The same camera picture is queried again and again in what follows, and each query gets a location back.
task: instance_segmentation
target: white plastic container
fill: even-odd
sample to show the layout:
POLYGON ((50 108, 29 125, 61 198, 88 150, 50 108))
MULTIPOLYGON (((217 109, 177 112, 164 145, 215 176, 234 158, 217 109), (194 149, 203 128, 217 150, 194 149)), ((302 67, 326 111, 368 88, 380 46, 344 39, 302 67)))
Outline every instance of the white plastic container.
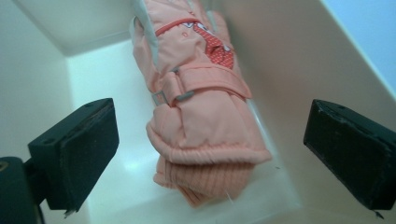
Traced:
POLYGON ((153 104, 128 39, 129 1, 0 2, 0 157, 26 161, 27 144, 81 105, 115 102, 115 158, 78 213, 64 219, 42 203, 47 223, 395 223, 395 209, 376 217, 303 145, 313 99, 396 131, 392 85, 326 1, 205 4, 227 18, 274 159, 256 167, 237 200, 192 209, 152 181, 153 104))

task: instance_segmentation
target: strap buckle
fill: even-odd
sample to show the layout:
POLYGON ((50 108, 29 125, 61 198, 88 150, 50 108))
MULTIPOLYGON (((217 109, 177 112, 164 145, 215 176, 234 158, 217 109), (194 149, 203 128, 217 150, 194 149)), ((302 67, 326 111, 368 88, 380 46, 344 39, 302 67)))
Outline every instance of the strap buckle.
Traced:
MULTIPOLYGON (((187 91, 186 93, 177 96, 176 100, 179 102, 185 101, 185 100, 191 98, 193 95, 194 95, 194 91, 187 91)), ((162 104, 169 105, 168 100, 166 99, 165 93, 163 93, 163 91, 154 92, 151 94, 151 97, 154 100, 154 103, 156 106, 162 105, 162 104)))

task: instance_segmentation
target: black bracket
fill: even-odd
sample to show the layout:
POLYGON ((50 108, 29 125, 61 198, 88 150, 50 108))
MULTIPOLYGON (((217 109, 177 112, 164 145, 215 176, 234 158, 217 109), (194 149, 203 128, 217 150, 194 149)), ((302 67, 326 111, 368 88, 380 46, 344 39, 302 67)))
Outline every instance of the black bracket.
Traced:
POLYGON ((119 145, 112 99, 88 103, 41 134, 27 162, 0 158, 0 223, 37 223, 39 205, 77 212, 119 145))

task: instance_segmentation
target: red stripe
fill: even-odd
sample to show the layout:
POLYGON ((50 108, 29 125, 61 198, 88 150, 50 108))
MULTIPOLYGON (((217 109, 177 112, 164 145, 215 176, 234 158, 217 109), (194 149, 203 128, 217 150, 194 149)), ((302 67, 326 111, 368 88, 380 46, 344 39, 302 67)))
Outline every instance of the red stripe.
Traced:
POLYGON ((162 35, 163 33, 165 33, 166 31, 168 31, 169 29, 171 29, 174 26, 180 25, 181 23, 185 23, 185 22, 199 22, 199 20, 195 19, 195 18, 187 18, 187 19, 182 19, 182 20, 178 20, 178 21, 172 21, 169 24, 166 24, 165 26, 161 27, 160 29, 158 29, 155 32, 156 36, 162 35))

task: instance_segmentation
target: printed pattern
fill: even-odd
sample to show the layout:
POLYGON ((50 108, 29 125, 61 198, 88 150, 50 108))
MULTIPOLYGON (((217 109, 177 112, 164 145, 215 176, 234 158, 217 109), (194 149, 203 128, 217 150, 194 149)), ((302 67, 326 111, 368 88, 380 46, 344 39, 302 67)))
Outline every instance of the printed pattern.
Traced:
POLYGON ((233 52, 231 49, 225 46, 220 39, 215 37, 201 23, 195 22, 192 27, 206 41, 205 54, 209 57, 210 61, 233 69, 233 52))

